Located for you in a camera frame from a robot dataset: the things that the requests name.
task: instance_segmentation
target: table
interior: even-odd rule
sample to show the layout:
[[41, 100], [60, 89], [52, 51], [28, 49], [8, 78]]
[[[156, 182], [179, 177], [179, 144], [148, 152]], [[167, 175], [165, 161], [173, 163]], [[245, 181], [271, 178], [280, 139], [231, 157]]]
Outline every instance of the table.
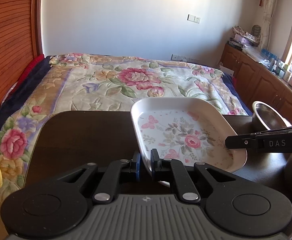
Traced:
[[[237, 134], [252, 133], [251, 116], [224, 115]], [[131, 159], [138, 150], [130, 112], [67, 111], [54, 115], [43, 126], [31, 158], [26, 184], [76, 168], [88, 162], [99, 167], [111, 161]], [[289, 196], [283, 168], [287, 155], [247, 151], [247, 162], [234, 174], [264, 184]], [[169, 193], [169, 188], [152, 183], [125, 184], [121, 192]], [[286, 233], [292, 232], [292, 222]]]

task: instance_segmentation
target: floral tray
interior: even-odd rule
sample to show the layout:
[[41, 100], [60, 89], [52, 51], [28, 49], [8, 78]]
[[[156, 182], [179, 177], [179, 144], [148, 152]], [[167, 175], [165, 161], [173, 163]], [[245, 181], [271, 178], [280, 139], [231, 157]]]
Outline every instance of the floral tray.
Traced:
[[187, 166], [205, 162], [228, 172], [246, 162], [245, 149], [229, 150], [225, 139], [237, 135], [219, 111], [198, 98], [145, 98], [131, 108], [142, 159], [150, 171], [150, 150]]

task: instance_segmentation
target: pink butterfly print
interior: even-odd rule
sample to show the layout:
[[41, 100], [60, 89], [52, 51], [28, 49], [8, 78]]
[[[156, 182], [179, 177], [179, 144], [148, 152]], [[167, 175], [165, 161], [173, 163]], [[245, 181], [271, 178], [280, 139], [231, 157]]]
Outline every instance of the pink butterfly print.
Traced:
[[190, 117], [192, 117], [194, 121], [197, 121], [198, 118], [199, 118], [198, 114], [195, 114], [195, 113], [193, 113], [193, 112], [188, 111], [187, 114], [188, 114]]
[[158, 120], [155, 119], [152, 115], [148, 117], [148, 122], [143, 124], [141, 127], [142, 129], [150, 128], [150, 129], [155, 129], [154, 124], [158, 123]]
[[169, 153], [164, 158], [179, 159], [178, 153], [174, 149], [169, 149]]

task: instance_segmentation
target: bed sheet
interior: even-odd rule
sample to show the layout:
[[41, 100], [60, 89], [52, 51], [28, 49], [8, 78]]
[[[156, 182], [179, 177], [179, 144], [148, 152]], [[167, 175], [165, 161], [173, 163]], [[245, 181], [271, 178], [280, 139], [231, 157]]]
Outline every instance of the bed sheet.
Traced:
[[147, 97], [201, 98], [221, 114], [248, 114], [224, 83], [223, 72], [207, 66], [80, 53], [50, 57], [49, 63], [49, 72], [0, 129], [0, 206], [23, 187], [39, 131], [54, 114], [130, 111], [134, 102]]

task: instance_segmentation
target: white curtain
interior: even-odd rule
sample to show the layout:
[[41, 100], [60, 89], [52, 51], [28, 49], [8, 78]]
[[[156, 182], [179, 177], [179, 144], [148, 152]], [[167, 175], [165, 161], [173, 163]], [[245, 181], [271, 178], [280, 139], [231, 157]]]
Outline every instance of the white curtain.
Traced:
[[273, 18], [277, 0], [263, 0], [264, 14], [261, 33], [260, 49], [268, 49], [270, 34], [271, 34], [271, 20]]

